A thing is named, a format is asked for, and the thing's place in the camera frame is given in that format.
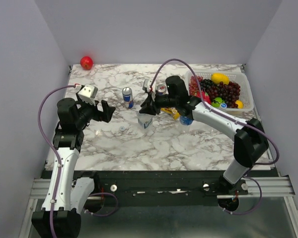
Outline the small clear labelled bottle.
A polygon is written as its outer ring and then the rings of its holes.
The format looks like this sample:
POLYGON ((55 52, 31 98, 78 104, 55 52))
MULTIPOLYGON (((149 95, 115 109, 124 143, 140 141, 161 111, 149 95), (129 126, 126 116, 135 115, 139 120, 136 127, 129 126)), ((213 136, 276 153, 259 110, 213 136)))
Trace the small clear labelled bottle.
POLYGON ((148 114, 137 113, 137 119, 138 124, 141 126, 141 128, 147 129, 152 124, 153 116, 148 114))

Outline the blue label plastic bottle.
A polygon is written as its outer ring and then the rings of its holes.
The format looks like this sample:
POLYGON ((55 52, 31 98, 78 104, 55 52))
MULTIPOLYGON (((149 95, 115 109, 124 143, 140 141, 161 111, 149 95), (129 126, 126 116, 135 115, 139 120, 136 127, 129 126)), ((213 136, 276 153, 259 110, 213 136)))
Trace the blue label plastic bottle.
POLYGON ((190 126, 193 123, 193 120, 189 117, 180 116, 179 122, 182 126, 190 126))

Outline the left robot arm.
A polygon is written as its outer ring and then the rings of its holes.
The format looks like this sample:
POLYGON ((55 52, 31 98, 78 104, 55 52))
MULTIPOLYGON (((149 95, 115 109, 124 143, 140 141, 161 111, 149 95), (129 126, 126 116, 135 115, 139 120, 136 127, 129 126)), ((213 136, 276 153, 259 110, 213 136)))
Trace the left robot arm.
POLYGON ((41 210, 32 215, 32 225, 42 238, 78 237, 87 198, 100 191, 96 176, 80 177, 73 183, 84 129, 92 120, 109 122, 116 109, 105 100, 102 110, 97 104, 80 98, 63 98, 57 103, 59 122, 49 142, 55 153, 50 185, 41 210))

